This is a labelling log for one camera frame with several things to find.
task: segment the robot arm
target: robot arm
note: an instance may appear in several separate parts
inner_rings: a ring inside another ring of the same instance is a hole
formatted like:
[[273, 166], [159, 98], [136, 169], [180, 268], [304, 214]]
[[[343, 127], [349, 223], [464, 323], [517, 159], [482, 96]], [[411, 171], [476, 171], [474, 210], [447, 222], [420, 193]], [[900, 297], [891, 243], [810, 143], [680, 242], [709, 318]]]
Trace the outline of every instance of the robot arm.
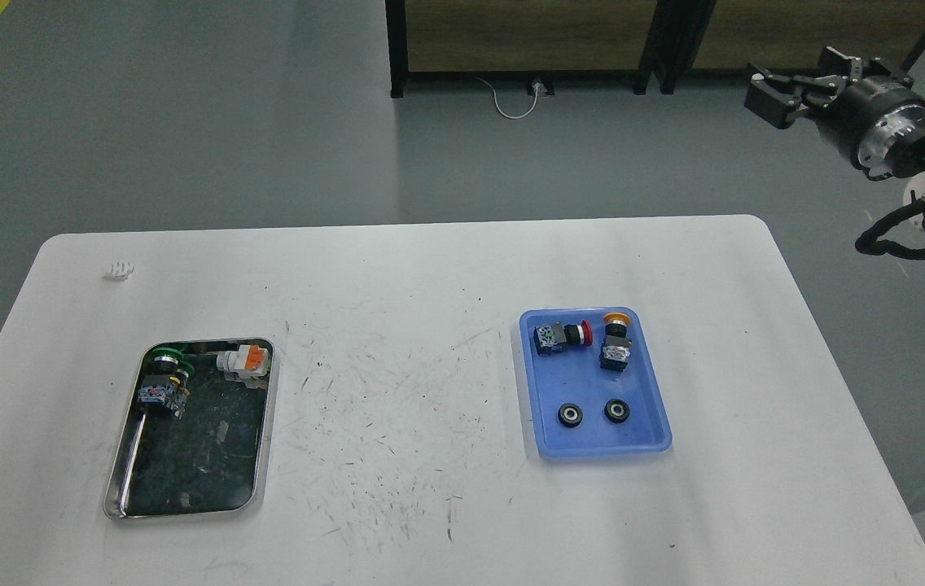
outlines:
[[910, 178], [905, 205], [866, 230], [856, 246], [865, 255], [925, 260], [925, 248], [880, 240], [905, 221], [925, 231], [925, 99], [910, 89], [908, 73], [882, 57], [862, 59], [827, 47], [818, 64], [824, 77], [778, 75], [750, 63], [745, 107], [776, 129], [811, 120], [870, 181]]

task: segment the black metal frame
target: black metal frame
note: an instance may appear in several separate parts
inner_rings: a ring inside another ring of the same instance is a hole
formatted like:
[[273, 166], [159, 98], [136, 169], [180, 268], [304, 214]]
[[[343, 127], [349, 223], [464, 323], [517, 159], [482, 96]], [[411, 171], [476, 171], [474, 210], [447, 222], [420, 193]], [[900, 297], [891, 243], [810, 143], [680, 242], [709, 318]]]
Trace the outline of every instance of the black metal frame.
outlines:
[[[686, 75], [693, 74], [697, 77], [734, 77], [734, 75], [744, 75], [746, 68], [694, 69], [694, 61], [697, 59], [698, 51], [701, 49], [701, 41], [705, 37], [705, 30], [708, 29], [708, 22], [712, 18], [712, 11], [715, 11], [716, 0], [685, 0], [681, 3], [686, 4], [686, 11], [692, 15], [692, 18], [686, 20], [686, 22], [677, 18], [673, 19], [674, 22], [671, 23], [671, 26], [679, 29], [675, 31], [678, 42], [673, 46], [667, 46], [667, 51], [661, 55], [659, 67], [656, 70], [660, 79], [661, 93], [673, 93], [676, 88], [676, 82], [679, 81], [679, 78], [686, 77]], [[912, 68], [924, 50], [925, 30], [912, 48], [912, 51], [901, 63], [901, 69], [906, 71]], [[816, 75], [819, 72], [820, 70], [817, 69], [779, 69], [775, 71], [775, 73], [785, 75]]]
[[676, 14], [675, 4], [670, 0], [659, 0], [655, 5], [655, 14], [651, 17], [651, 24], [647, 30], [647, 40], [644, 41], [644, 50], [640, 56], [637, 69], [626, 70], [541, 70], [541, 71], [437, 71], [437, 72], [410, 72], [408, 71], [408, 33], [406, 0], [385, 0], [387, 4], [387, 44], [389, 64], [391, 64], [391, 97], [404, 96], [404, 88], [408, 81], [469, 81], [473, 77], [489, 79], [512, 79], [513, 81], [530, 82], [538, 77], [549, 88], [552, 81], [557, 79], [607, 79], [631, 78], [633, 79], [633, 93], [642, 95], [647, 93], [647, 85], [651, 74], [659, 66], [660, 43], [663, 34], [669, 30], [672, 15]]
[[408, 79], [408, 27], [404, 15], [406, 0], [387, 0], [387, 45], [391, 57], [391, 97], [404, 96]]

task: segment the white cable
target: white cable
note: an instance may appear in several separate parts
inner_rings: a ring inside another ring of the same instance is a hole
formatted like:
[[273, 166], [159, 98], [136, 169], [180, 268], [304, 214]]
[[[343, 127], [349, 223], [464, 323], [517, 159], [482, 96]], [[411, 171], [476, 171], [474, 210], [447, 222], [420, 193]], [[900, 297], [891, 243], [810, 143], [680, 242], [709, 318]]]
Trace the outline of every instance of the white cable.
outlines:
[[538, 88], [533, 88], [534, 100], [531, 100], [531, 107], [528, 109], [528, 111], [526, 111], [524, 114], [519, 115], [519, 116], [511, 116], [511, 115], [508, 115], [508, 114], [506, 114], [506, 112], [503, 112], [503, 111], [502, 111], [502, 108], [499, 107], [499, 96], [498, 96], [498, 94], [495, 93], [495, 88], [493, 88], [493, 86], [491, 85], [491, 83], [488, 83], [487, 81], [484, 81], [484, 79], [482, 79], [482, 78], [480, 78], [480, 77], [477, 77], [477, 78], [475, 78], [475, 79], [476, 79], [477, 81], [480, 81], [481, 83], [484, 83], [484, 85], [487, 85], [487, 86], [489, 87], [489, 89], [492, 90], [492, 101], [495, 103], [495, 110], [499, 111], [499, 114], [501, 114], [501, 115], [503, 116], [503, 118], [508, 118], [508, 119], [511, 119], [511, 120], [519, 120], [519, 119], [521, 119], [521, 118], [524, 118], [526, 115], [531, 114], [531, 112], [534, 112], [534, 107], [536, 106], [536, 104], [538, 104]]

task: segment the wooden cabinet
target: wooden cabinet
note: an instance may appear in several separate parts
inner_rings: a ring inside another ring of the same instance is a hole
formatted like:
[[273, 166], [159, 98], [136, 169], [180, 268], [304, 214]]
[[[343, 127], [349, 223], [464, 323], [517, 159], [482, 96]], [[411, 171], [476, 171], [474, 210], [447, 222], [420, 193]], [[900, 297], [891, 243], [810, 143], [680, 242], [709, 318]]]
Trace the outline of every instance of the wooden cabinet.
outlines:
[[746, 63], [812, 72], [825, 46], [909, 69], [925, 49], [925, 0], [698, 0], [686, 45], [666, 48], [663, 90], [682, 74], [733, 74]]
[[821, 49], [908, 69], [925, 49], [925, 0], [385, 0], [391, 95], [408, 79], [608, 77], [672, 93], [689, 73], [756, 62], [811, 73]]
[[629, 74], [642, 92], [664, 10], [656, 0], [387, 0], [387, 19], [395, 96], [408, 78], [482, 73]]

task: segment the gray floor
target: gray floor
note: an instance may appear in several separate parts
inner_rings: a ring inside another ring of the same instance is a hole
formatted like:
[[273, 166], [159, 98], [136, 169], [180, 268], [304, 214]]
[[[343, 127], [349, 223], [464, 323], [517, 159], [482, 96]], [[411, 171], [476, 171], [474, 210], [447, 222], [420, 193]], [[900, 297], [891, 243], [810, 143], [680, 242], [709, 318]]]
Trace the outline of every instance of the gray floor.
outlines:
[[[0, 327], [39, 245], [69, 231], [756, 214], [897, 486], [921, 492], [925, 263], [853, 251], [901, 183], [864, 181], [812, 125], [771, 129], [735, 83], [642, 97], [559, 83], [516, 122], [477, 82], [391, 100], [383, 9], [13, 2], [0, 21]], [[913, 74], [924, 88], [925, 55]], [[503, 93], [526, 108], [518, 86]]]

